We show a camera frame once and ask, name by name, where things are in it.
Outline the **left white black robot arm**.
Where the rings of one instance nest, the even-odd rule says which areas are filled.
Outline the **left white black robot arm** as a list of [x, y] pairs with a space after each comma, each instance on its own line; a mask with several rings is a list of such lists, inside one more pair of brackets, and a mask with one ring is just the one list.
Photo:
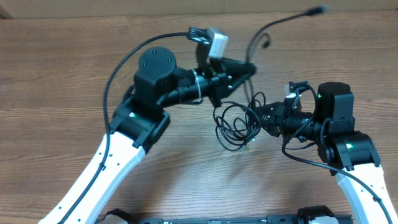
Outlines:
[[206, 68], [186, 70], [173, 52], [151, 47], [139, 57], [135, 87], [126, 93], [108, 123], [95, 155], [64, 198], [41, 223], [94, 223], [123, 179], [170, 124], [164, 109], [208, 97], [214, 107], [250, 76], [253, 63], [214, 58]]

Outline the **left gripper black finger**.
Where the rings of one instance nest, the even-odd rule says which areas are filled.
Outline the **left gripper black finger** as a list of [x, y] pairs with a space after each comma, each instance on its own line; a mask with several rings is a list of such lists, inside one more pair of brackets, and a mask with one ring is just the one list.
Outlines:
[[252, 73], [234, 73], [227, 74], [227, 91], [232, 93], [246, 80], [252, 77]]
[[221, 67], [225, 74], [236, 76], [236, 75], [253, 75], [257, 71], [255, 64], [240, 60], [234, 60], [231, 58], [223, 58], [221, 60]]

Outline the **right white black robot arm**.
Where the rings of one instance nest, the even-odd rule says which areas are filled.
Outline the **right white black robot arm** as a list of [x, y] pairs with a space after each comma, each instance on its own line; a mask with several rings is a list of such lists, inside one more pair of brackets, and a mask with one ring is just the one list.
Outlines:
[[[397, 223], [381, 158], [373, 140], [355, 130], [354, 95], [348, 84], [290, 82], [282, 102], [253, 108], [261, 128], [283, 137], [282, 153], [292, 160], [330, 171], [344, 193], [357, 223]], [[317, 147], [320, 162], [289, 154], [296, 138]]]

